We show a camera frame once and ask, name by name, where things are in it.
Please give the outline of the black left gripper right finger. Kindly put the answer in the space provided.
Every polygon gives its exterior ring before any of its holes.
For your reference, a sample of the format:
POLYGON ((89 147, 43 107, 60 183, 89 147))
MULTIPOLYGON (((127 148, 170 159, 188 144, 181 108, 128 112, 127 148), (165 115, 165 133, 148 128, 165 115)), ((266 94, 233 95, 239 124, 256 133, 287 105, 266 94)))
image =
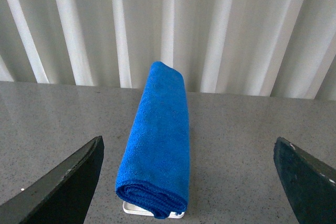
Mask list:
POLYGON ((283 137, 274 164, 299 223, 335 223, 335 169, 283 137))

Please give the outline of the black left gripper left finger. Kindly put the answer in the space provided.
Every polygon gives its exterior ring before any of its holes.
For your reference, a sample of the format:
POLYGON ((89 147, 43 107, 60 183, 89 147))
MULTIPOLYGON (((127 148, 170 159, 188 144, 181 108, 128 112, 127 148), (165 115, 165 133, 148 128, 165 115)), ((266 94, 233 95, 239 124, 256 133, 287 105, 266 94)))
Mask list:
POLYGON ((1 205, 1 223, 84 223, 104 158, 96 136, 1 205))

